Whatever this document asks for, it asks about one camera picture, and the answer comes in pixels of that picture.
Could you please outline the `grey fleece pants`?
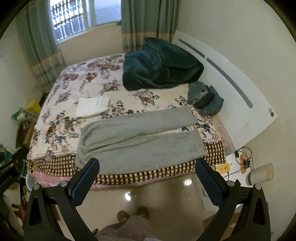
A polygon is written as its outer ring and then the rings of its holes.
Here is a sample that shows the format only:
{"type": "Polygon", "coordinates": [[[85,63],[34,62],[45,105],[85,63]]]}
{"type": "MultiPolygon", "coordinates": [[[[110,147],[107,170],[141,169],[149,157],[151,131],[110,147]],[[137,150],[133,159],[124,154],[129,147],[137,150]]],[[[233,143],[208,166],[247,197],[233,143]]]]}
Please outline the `grey fleece pants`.
{"type": "Polygon", "coordinates": [[[189,106],[115,116],[87,124],[81,130],[75,166],[91,158],[102,175],[151,171],[183,164],[207,155],[189,106]]]}

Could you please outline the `blue grey clothing pile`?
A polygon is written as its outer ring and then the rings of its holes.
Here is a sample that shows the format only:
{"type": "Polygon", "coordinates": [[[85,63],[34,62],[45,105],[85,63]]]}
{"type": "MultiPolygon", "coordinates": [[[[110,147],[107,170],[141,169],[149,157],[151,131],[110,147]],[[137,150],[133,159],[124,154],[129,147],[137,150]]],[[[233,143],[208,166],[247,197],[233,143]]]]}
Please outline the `blue grey clothing pile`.
{"type": "Polygon", "coordinates": [[[187,103],[203,115],[215,115],[222,109],[224,99],[213,86],[197,81],[189,84],[187,103]]]}

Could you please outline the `pink mattress sheet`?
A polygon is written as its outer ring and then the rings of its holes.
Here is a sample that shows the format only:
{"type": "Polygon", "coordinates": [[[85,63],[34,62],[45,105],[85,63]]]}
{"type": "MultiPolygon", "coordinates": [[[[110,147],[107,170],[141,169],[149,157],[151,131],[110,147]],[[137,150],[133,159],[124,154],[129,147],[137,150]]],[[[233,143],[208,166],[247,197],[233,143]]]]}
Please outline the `pink mattress sheet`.
{"type": "MultiPolygon", "coordinates": [[[[34,177],[36,182],[41,184],[43,187],[57,186],[61,181],[63,180],[69,181],[71,179],[71,177],[52,176],[39,171],[34,171],[31,174],[31,176],[34,177]]],[[[116,187],[111,185],[102,185],[98,183],[93,183],[91,190],[98,191],[98,190],[107,190],[112,188],[116,188],[116,187]]]]}

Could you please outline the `white cylindrical container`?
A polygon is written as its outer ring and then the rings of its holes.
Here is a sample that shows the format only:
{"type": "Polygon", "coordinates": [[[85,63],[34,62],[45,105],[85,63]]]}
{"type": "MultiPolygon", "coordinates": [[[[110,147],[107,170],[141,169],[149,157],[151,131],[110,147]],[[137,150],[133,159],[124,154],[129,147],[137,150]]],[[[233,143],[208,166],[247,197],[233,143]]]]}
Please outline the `white cylindrical container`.
{"type": "Polygon", "coordinates": [[[272,180],[273,177],[274,167],[272,163],[268,163],[250,171],[246,176],[246,184],[248,186],[261,184],[272,180]]]}

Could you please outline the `white bedside table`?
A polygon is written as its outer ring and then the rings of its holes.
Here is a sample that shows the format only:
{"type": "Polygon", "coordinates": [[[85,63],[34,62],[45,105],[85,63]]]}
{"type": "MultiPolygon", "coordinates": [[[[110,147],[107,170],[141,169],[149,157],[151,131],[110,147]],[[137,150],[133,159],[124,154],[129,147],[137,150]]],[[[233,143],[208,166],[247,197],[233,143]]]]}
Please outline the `white bedside table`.
{"type": "MultiPolygon", "coordinates": [[[[246,184],[246,176],[253,169],[253,158],[251,154],[246,154],[243,151],[237,151],[238,157],[236,157],[235,153],[230,154],[226,157],[226,163],[230,165],[230,171],[224,174],[220,174],[225,181],[233,181],[238,180],[241,186],[247,187],[246,184]]],[[[212,169],[216,171],[216,165],[212,166],[212,169]]]]}

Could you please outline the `yellow power strip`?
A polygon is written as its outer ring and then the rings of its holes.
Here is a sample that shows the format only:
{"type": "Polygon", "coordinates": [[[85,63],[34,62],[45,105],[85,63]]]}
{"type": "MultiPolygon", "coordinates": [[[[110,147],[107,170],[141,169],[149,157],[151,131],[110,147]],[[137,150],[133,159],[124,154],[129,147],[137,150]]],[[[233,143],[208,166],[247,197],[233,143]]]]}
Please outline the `yellow power strip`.
{"type": "Polygon", "coordinates": [[[216,168],[216,171],[221,175],[230,171],[230,165],[228,163],[216,165],[215,168],[216,168]]]}

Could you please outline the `person's grey trouser legs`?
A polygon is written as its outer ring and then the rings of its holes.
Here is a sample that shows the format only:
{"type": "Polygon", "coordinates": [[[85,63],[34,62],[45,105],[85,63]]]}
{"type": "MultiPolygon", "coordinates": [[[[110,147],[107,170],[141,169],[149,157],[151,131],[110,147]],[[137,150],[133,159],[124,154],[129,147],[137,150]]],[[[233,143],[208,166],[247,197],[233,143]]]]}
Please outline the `person's grey trouser legs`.
{"type": "Polygon", "coordinates": [[[149,216],[150,212],[144,206],[140,206],[135,215],[129,215],[121,210],[117,214],[117,223],[101,230],[96,228],[92,234],[97,240],[159,240],[152,234],[149,216]]]}

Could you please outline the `white bed headboard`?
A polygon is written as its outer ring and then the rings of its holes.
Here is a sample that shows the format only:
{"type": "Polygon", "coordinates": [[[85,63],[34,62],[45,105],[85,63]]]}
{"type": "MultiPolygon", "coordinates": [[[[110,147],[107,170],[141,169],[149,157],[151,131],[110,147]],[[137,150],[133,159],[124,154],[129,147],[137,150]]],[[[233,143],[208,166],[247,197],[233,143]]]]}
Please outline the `white bed headboard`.
{"type": "Polygon", "coordinates": [[[213,86],[224,99],[217,116],[235,150],[248,144],[276,120],[276,112],[261,91],[222,54],[181,31],[175,32],[173,43],[203,64],[199,80],[213,86]]]}

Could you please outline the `yellow box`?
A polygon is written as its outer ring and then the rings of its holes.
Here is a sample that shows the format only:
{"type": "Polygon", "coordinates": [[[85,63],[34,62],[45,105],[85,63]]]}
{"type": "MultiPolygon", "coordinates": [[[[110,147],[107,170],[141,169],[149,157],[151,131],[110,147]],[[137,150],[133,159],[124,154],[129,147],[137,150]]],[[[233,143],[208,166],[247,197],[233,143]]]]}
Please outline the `yellow box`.
{"type": "Polygon", "coordinates": [[[41,106],[39,105],[39,103],[35,100],[27,103],[25,110],[35,114],[35,115],[39,115],[41,112],[41,106]]]}

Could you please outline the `white folded cloth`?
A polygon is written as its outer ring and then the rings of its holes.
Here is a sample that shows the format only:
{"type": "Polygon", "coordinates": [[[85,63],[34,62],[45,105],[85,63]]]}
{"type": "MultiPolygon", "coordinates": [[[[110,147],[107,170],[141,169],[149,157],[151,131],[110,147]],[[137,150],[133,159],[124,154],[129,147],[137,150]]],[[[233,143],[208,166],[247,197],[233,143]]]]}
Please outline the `white folded cloth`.
{"type": "Polygon", "coordinates": [[[76,118],[91,118],[108,111],[110,98],[80,98],[76,109],[76,118]]]}

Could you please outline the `floral bed blanket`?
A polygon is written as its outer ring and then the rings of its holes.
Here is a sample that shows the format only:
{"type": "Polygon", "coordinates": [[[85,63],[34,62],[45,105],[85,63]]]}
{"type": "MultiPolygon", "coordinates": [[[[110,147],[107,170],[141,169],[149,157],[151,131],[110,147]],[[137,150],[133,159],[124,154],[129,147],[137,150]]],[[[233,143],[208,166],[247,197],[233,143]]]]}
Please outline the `floral bed blanket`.
{"type": "MultiPolygon", "coordinates": [[[[171,89],[127,91],[122,84],[125,54],[90,59],[65,68],[57,78],[39,114],[27,155],[27,172],[44,186],[71,177],[81,128],[93,121],[188,105],[188,85],[171,89]]],[[[197,124],[171,132],[197,130],[204,143],[209,165],[226,162],[222,135],[214,118],[191,107],[197,124]]],[[[127,174],[99,175],[94,188],[154,182],[194,171],[194,161],[127,174]]]]}

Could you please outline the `left green curtain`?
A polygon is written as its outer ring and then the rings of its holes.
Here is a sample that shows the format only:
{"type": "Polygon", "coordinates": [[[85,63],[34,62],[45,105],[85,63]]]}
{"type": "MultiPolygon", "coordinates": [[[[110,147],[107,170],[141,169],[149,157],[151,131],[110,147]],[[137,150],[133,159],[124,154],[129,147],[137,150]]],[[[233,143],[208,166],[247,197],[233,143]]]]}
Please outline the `left green curtain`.
{"type": "Polygon", "coordinates": [[[49,1],[29,1],[16,17],[20,41],[39,87],[49,93],[66,68],[53,33],[49,1]]]}

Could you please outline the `green curtain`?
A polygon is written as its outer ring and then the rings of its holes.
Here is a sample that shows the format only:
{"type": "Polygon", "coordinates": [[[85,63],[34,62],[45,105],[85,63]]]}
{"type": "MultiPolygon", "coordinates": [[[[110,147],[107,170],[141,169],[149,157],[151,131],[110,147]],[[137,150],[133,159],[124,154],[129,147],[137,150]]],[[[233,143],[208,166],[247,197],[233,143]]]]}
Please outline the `green curtain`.
{"type": "Polygon", "coordinates": [[[53,33],[49,1],[29,1],[16,17],[20,41],[39,87],[49,93],[66,68],[53,33]]]}
{"type": "Polygon", "coordinates": [[[121,1],[123,51],[140,50],[146,37],[172,41],[179,2],[174,0],[121,1]]]}

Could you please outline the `dark green plush blanket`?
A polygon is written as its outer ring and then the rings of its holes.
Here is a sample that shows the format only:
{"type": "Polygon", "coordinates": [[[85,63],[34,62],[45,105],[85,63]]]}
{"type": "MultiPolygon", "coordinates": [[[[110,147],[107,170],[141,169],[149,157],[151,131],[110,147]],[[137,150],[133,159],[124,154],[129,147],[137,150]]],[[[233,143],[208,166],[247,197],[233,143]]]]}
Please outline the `dark green plush blanket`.
{"type": "Polygon", "coordinates": [[[128,91],[169,89],[199,79],[204,65],[191,53],[169,41],[146,37],[139,51],[125,54],[123,86],[128,91]]]}

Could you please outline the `right green curtain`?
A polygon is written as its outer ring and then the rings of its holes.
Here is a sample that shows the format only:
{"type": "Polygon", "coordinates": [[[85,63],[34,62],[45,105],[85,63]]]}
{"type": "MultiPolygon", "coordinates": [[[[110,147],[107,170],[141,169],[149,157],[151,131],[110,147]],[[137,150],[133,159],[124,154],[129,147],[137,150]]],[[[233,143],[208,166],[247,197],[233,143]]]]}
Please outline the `right green curtain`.
{"type": "Polygon", "coordinates": [[[121,1],[123,51],[140,50],[146,37],[172,41],[179,2],[174,0],[121,1]]]}

